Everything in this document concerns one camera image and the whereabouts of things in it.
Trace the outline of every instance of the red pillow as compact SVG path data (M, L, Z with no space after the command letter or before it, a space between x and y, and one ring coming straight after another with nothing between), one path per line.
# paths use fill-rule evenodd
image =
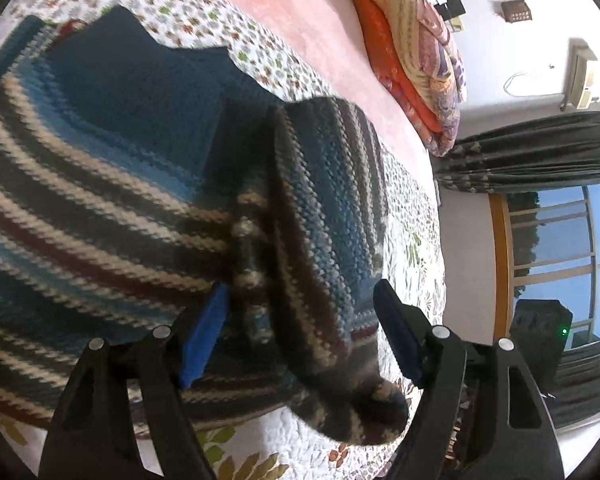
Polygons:
M441 133L442 126L435 113L427 107L404 73L395 51L391 28L380 7L373 0L353 0L353 4L365 38L369 64L378 81L398 101L421 138L423 134L427 135L421 126L424 126L429 134Z

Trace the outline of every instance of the gray curtain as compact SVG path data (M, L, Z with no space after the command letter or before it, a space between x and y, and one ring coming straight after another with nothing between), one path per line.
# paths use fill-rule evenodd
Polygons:
M600 184L600 111L562 114L467 137L433 164L440 185L473 193Z
M551 394L546 405L556 428L600 412L600 341L564 352Z

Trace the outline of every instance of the bed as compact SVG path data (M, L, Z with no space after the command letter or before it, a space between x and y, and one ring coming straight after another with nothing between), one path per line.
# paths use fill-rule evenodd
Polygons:
M442 323L444 266L429 159L368 66L351 0L11 0L0 16L0 45L27 14L90 22L115 4L131 9L167 46L227 45L241 70L284 100L337 94L360 105L382 140L390 213L384 276L401 300L421 308L433 324ZM378 351L381 373L403 389L413 414L420 392L401 377L382 331ZM0 392L0 406L6 405L44 418L34 404ZM37 471L45 431L17 419L0 412L0 429ZM311 430L287 408L199 433L198 439L221 480L369 479L399 444L347 447ZM139 435L138 443L145 467L159 472L148 435Z

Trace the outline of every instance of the window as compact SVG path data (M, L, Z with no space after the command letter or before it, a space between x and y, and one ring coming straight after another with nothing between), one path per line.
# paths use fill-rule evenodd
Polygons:
M573 313L566 348L600 340L600 184L507 197L514 305L559 300Z

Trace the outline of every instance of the black speaker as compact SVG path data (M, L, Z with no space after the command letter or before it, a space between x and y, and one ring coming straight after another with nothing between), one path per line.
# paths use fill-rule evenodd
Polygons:
M541 392L553 385L573 314L557 300L518 300L510 338L525 358Z

